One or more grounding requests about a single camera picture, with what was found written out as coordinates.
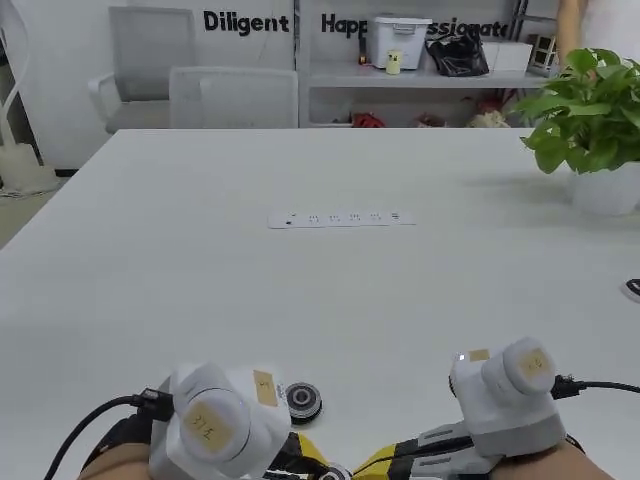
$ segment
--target label sticker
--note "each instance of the label sticker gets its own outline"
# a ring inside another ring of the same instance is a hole
[[[196,403],[183,420],[186,427],[210,452],[218,453],[233,438],[233,430],[206,403]]]
[[[485,360],[489,360],[489,350],[486,348],[483,350],[472,350],[469,352],[469,361],[470,362],[484,362]]]
[[[256,384],[258,402],[268,407],[277,407],[276,387],[273,384],[273,375],[267,372],[253,371],[253,380]]]
[[[549,359],[540,348],[520,357],[519,365],[523,375],[529,380],[544,373],[551,373]]]

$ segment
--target white chair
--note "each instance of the white chair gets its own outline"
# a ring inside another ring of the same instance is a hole
[[[114,71],[89,82],[105,129],[169,128],[171,68],[196,64],[193,12],[109,7],[109,17]]]
[[[294,71],[235,67],[171,70],[171,128],[297,128]]]

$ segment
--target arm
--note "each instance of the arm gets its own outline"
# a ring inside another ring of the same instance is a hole
[[[151,480],[148,470],[149,446],[129,443],[100,455],[78,480]]]
[[[499,465],[491,480],[613,480],[577,448],[563,443],[551,452]]]
[[[560,0],[558,7],[558,55],[560,65],[566,65],[569,52],[582,44],[582,17],[588,0]]]

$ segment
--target black cable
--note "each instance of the black cable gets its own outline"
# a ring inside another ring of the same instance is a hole
[[[69,450],[73,442],[76,441],[78,436],[82,433],[82,431],[85,428],[89,426],[91,422],[93,422],[96,418],[98,418],[103,413],[111,410],[114,407],[118,407],[120,405],[132,405],[134,407],[140,406],[140,396],[129,395],[126,397],[114,398],[113,400],[110,400],[107,403],[100,405],[93,412],[91,412],[89,415],[84,417],[82,421],[76,426],[76,428],[74,428],[73,431],[69,434],[66,440],[62,443],[62,446],[58,450],[58,453],[56,453],[56,456],[53,458],[53,461],[51,462],[51,466],[49,467],[47,474],[44,476],[44,480],[52,480],[53,476],[58,471],[58,468],[60,468],[62,459],[67,454],[67,451]]]
[[[631,393],[639,393],[640,387],[634,387],[633,385],[627,385],[625,383],[616,383],[616,382],[576,382],[578,387],[581,390],[586,390],[587,388],[607,388],[610,390],[622,390],[625,392]]]
[[[554,400],[577,397],[582,391],[588,388],[606,388],[640,394],[640,388],[633,385],[615,382],[578,382],[574,380],[571,375],[557,375],[555,384],[551,389],[551,396]]]

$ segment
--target power strip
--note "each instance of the power strip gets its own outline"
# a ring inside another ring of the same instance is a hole
[[[346,213],[276,213],[269,217],[269,228],[334,228],[334,227],[391,227],[415,225],[413,216],[404,212],[346,212]]]

